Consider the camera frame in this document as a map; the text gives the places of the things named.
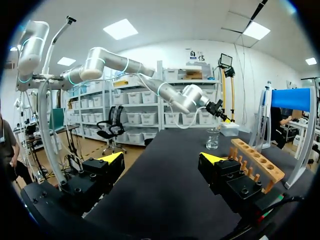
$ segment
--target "black office chair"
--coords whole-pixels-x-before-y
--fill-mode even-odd
[[[108,139],[111,142],[111,145],[108,145],[108,148],[104,149],[102,155],[106,154],[108,149],[112,149],[112,153],[115,153],[115,149],[121,149],[124,153],[127,153],[127,150],[124,149],[121,145],[117,145],[113,138],[123,134],[125,132],[124,126],[120,122],[121,112],[124,109],[123,106],[113,106],[109,111],[108,120],[100,121],[96,126],[100,129],[96,132],[100,137]],[[103,130],[102,126],[99,124],[107,124],[107,130]]]

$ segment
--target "yellow pole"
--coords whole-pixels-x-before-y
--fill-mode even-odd
[[[235,121],[235,83],[234,83],[233,77],[231,77],[231,92],[232,92],[231,122],[234,122]]]
[[[223,112],[226,109],[226,76],[225,70],[222,68],[222,95],[223,95],[223,103],[222,103],[222,110]]]

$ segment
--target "glass beaker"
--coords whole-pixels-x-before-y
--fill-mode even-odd
[[[217,149],[219,143],[220,129],[210,128],[206,132],[209,134],[208,140],[206,141],[205,147],[209,150]]]

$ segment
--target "blue cloth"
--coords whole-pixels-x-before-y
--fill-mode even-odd
[[[310,112],[310,88],[273,90],[271,107]]]

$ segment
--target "black table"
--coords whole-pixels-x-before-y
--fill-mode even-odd
[[[180,236],[215,240],[232,232],[240,216],[231,211],[220,195],[212,193],[198,171],[199,153],[225,157],[232,137],[220,135],[216,150],[206,149],[207,137],[202,129],[159,132],[110,194],[85,219],[102,228],[142,238]],[[240,132],[237,138],[248,143],[250,135]],[[277,188],[292,196],[306,194],[314,176],[311,171],[306,170],[286,190],[284,183],[297,160],[273,146],[262,154],[286,174],[275,185]],[[268,183],[257,167],[254,170],[261,174],[263,184]],[[280,226],[296,206],[296,203],[284,205],[273,218],[276,225]]]

